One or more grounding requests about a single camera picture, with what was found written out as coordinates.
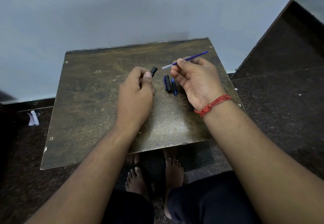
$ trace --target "hand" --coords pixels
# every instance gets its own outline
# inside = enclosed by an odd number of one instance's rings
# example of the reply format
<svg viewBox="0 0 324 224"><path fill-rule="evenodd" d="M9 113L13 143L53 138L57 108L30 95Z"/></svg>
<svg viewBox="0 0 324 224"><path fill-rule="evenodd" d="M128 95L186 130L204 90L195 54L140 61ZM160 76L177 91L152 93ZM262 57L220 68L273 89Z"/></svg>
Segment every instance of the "hand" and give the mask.
<svg viewBox="0 0 324 224"><path fill-rule="evenodd" d="M226 94L216 67L206 59L197 57L190 62L179 58L177 64L171 67L171 75L184 88L197 111Z"/></svg>
<svg viewBox="0 0 324 224"><path fill-rule="evenodd" d="M116 126L131 126L138 131L150 115L153 95L151 73L135 67L119 85Z"/></svg>

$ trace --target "fingernail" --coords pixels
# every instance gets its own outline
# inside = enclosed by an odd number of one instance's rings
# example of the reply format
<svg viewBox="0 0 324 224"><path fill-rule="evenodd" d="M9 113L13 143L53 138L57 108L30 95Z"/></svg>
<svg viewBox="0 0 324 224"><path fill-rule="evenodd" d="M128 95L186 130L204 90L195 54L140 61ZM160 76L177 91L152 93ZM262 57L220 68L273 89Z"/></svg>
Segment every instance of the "fingernail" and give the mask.
<svg viewBox="0 0 324 224"><path fill-rule="evenodd" d="M152 78L152 74L151 74L151 72L149 72L149 71L145 72L145 73L144 73L144 76L145 76L145 77L151 77L151 78Z"/></svg>

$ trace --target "table surface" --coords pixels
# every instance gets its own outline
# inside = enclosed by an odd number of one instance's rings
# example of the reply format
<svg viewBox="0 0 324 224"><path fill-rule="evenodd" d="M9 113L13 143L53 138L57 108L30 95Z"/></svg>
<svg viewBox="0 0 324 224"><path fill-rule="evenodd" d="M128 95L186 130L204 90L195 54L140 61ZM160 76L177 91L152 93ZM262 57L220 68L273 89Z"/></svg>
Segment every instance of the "table surface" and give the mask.
<svg viewBox="0 0 324 224"><path fill-rule="evenodd" d="M135 66L156 66L158 71L153 78L152 114L129 153L211 139L200 116L189 111L184 90L178 87L177 96L165 91L163 77L170 75L170 68L161 69L180 57L208 50L203 57L216 65L226 92L241 104L208 38L67 52L41 169L83 160L114 123L119 84Z"/></svg>

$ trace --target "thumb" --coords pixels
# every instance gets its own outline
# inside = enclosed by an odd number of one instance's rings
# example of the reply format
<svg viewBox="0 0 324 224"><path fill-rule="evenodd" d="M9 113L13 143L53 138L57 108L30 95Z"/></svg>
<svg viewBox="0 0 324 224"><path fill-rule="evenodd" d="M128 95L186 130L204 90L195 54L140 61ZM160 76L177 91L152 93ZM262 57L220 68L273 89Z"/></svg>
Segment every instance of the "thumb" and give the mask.
<svg viewBox="0 0 324 224"><path fill-rule="evenodd" d="M177 64L182 70L186 72L193 71L197 67L197 65L191 63L190 61L185 61L183 58L179 58L177 60Z"/></svg>
<svg viewBox="0 0 324 224"><path fill-rule="evenodd" d="M152 92L152 74L151 72L147 71L144 73L142 78L142 88L141 90L147 92L148 90Z"/></svg>

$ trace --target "red thread bracelet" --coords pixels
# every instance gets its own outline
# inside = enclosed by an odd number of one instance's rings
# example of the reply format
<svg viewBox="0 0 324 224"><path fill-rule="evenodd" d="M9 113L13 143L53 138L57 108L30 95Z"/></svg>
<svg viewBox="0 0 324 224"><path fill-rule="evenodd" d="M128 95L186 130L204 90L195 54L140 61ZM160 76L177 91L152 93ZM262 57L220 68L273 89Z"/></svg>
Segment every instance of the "red thread bracelet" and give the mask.
<svg viewBox="0 0 324 224"><path fill-rule="evenodd" d="M201 118L203 118L204 115L212 109L212 107L214 107L215 105L222 103L226 100L231 100L231 99L232 99L232 97L229 96L228 94L222 95L222 96L218 97L217 99L215 99L212 103L206 105L205 108L203 108L201 111L195 110L195 112L198 113L201 116Z"/></svg>

